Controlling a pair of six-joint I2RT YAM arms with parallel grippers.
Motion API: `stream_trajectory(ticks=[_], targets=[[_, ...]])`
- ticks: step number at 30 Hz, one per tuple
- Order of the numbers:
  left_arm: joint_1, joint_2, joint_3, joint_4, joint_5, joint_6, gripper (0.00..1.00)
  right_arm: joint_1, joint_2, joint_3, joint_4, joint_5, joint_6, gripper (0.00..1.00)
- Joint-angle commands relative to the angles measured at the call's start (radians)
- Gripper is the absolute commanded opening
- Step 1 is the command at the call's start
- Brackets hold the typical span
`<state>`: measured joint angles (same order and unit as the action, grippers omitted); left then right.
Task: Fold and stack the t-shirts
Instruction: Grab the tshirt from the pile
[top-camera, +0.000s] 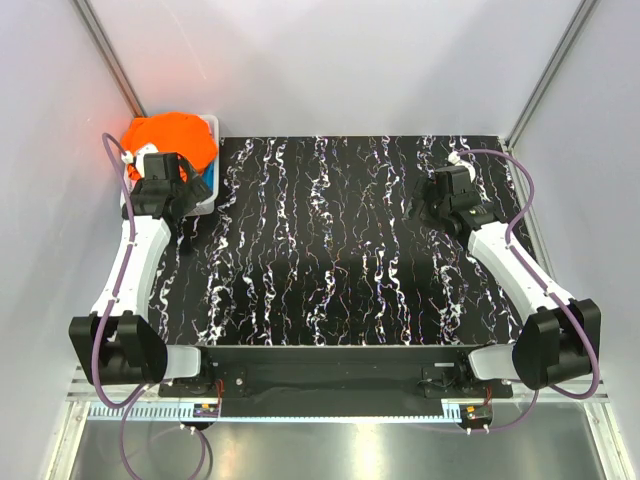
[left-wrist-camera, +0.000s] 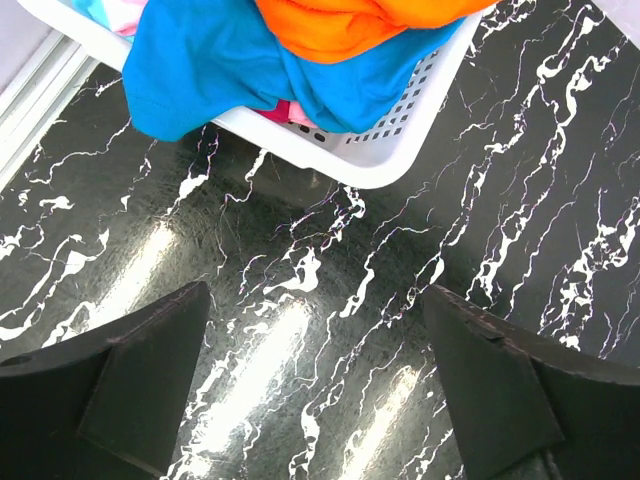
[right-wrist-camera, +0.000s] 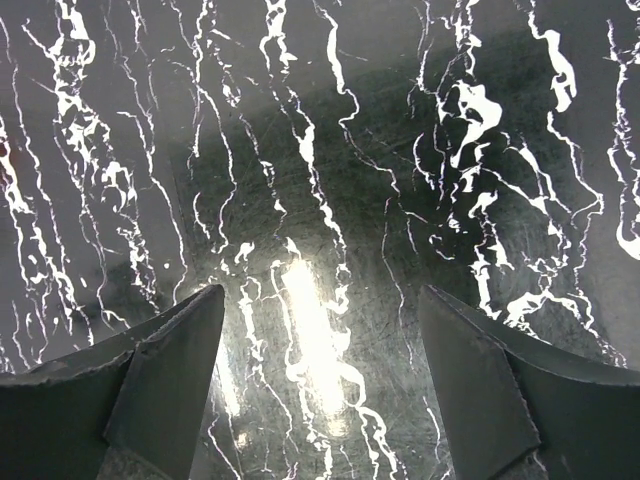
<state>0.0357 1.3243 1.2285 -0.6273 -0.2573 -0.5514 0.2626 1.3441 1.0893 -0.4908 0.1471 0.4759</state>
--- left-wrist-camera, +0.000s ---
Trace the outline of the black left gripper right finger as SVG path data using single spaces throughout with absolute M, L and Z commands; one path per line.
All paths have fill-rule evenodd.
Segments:
M 423 308 L 468 478 L 638 478 L 638 369 L 566 348 L 439 285 Z

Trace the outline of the orange t shirt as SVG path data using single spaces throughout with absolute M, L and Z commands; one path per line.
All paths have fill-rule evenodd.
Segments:
M 353 58 L 407 30 L 435 32 L 484 11 L 490 0 L 263 0 L 256 6 L 284 48 L 312 62 Z

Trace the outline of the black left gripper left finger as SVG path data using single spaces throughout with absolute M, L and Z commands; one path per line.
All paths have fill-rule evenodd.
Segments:
M 159 479 L 172 462 L 210 308 L 192 282 L 1 363 L 4 479 Z

